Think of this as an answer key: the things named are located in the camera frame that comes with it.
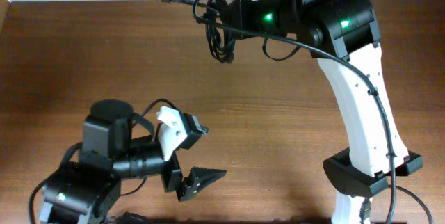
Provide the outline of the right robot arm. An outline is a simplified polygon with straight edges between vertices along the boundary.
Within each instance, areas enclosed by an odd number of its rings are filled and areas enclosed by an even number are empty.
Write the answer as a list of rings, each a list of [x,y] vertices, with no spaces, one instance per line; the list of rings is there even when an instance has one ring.
[[[332,223],[368,223],[373,198],[396,178],[423,165],[408,150],[391,112],[382,74],[381,33],[370,0],[233,0],[224,23],[237,40],[294,34],[329,81],[348,135],[348,147],[323,168],[336,189]]]

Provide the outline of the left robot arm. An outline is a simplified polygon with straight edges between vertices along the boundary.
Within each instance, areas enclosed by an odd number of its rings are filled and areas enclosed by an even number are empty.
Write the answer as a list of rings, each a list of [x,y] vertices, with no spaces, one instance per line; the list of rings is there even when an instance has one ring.
[[[32,191],[30,223],[110,223],[108,212],[121,197],[122,182],[159,176],[180,202],[193,199],[223,178],[221,169],[193,167],[184,176],[178,150],[207,135],[196,116],[165,98],[142,113],[122,100],[95,102],[83,124],[83,140],[69,147],[58,168]]]

